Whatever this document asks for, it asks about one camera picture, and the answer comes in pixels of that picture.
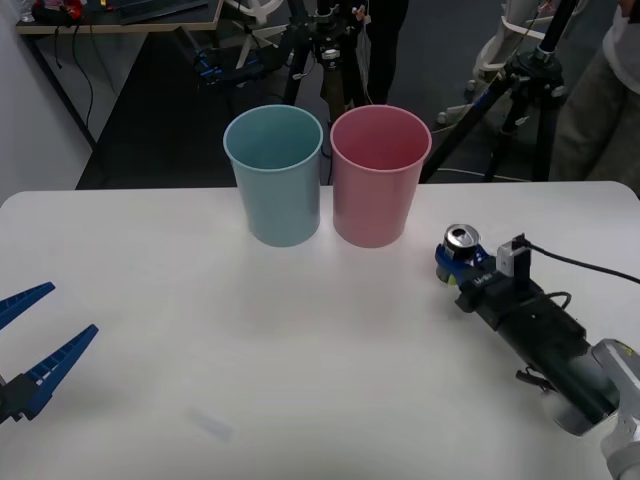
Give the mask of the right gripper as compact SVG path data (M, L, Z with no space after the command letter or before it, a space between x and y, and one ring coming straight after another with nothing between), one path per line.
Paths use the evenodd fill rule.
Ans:
M567 312L569 292L547 293L531 280L500 279L496 258L477 243L442 242L435 260L437 278L458 288L459 308L477 310L525 362L567 362L586 353L586 330Z

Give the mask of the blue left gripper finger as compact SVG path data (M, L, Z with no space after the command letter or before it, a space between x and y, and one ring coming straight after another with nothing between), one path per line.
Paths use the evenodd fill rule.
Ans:
M31 369L1 386L1 422L33 420L99 332L90 325Z
M27 289L0 301L0 329L4 329L13 320L23 314L39 300L51 293L55 286L47 282Z

